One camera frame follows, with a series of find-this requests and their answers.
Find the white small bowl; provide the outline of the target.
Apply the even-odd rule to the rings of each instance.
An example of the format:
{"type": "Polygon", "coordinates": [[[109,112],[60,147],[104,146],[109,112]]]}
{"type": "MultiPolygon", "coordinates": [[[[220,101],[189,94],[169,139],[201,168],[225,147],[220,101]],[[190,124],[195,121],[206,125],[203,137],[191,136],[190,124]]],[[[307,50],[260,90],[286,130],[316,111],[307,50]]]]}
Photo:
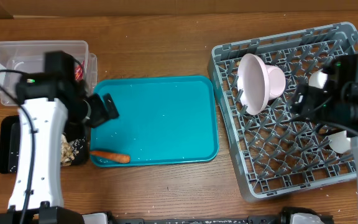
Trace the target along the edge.
{"type": "Polygon", "coordinates": [[[323,72],[322,69],[314,72],[309,78],[309,86],[313,86],[319,89],[323,89],[328,79],[328,75],[323,72]]]}

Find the red foil snack wrapper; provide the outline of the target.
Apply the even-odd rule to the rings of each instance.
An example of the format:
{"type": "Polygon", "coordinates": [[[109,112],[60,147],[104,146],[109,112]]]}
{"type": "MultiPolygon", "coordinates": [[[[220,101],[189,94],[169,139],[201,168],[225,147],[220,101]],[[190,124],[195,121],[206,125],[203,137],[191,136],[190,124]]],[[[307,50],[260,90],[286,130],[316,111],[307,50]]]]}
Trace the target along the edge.
{"type": "Polygon", "coordinates": [[[75,67],[75,80],[80,81],[83,79],[84,71],[83,71],[83,64],[79,64],[75,67]]]}

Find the white cup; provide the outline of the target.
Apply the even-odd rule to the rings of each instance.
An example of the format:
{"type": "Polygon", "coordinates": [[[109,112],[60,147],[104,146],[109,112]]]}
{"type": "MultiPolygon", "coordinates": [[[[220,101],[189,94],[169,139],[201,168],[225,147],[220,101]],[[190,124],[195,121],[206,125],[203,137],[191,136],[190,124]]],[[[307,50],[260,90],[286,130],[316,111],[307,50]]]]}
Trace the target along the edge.
{"type": "Polygon", "coordinates": [[[346,131],[341,131],[328,136],[330,148],[340,154],[351,150],[351,139],[347,137],[346,131]]]}

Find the orange carrot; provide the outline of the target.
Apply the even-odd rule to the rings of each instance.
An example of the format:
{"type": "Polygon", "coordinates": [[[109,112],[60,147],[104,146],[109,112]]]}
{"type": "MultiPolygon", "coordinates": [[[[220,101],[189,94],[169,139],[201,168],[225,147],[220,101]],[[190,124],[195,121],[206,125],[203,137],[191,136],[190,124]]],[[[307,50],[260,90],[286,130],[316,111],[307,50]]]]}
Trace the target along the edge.
{"type": "Polygon", "coordinates": [[[106,152],[106,151],[91,151],[90,154],[93,156],[102,157],[104,159],[118,162],[121,164],[127,164],[131,161],[131,157],[126,154],[118,154],[118,153],[106,152]]]}

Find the pink round plate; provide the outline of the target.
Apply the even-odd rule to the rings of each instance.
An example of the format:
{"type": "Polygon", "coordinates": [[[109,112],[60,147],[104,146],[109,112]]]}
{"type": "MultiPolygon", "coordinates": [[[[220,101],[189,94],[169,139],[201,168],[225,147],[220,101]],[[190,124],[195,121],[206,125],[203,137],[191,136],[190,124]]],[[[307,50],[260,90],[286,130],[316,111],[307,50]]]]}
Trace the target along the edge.
{"type": "Polygon", "coordinates": [[[241,103],[247,107],[246,112],[257,115],[265,109],[269,100],[269,77],[266,64],[253,54],[241,58],[237,69],[238,88],[242,90],[241,103]]]}

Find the pink bowl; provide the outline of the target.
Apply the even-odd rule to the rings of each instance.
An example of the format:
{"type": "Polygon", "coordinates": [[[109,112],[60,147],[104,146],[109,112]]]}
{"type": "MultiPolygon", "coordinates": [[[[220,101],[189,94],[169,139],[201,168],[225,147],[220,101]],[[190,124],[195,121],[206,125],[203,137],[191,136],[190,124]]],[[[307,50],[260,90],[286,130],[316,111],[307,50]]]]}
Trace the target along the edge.
{"type": "Polygon", "coordinates": [[[267,65],[269,79],[269,100],[273,100],[281,96],[286,88],[286,78],[284,72],[276,66],[267,65]]]}

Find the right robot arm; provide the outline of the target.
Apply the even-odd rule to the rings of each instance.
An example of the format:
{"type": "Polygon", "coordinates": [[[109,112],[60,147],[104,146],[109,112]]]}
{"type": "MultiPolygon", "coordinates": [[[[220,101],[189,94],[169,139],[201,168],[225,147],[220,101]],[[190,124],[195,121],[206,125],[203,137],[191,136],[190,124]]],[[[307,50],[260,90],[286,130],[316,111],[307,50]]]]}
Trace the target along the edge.
{"type": "Polygon", "coordinates": [[[358,54],[343,55],[325,65],[327,79],[322,88],[298,84],[290,101],[295,121],[311,121],[319,128],[329,126],[345,131],[357,173],[358,190],[358,54]]]}

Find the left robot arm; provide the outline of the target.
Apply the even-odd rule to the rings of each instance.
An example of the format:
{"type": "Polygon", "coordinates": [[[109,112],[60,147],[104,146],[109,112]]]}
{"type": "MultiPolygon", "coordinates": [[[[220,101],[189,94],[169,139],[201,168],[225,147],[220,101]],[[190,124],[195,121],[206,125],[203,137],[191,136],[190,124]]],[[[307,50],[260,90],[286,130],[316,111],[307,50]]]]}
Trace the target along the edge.
{"type": "Polygon", "coordinates": [[[111,212],[82,215],[64,207],[60,179],[62,133],[67,121],[96,128],[119,117],[110,94],[87,96],[76,81],[79,61],[64,51],[44,55],[42,73],[19,72],[20,148],[16,182],[0,223],[114,223],[111,212]]]}

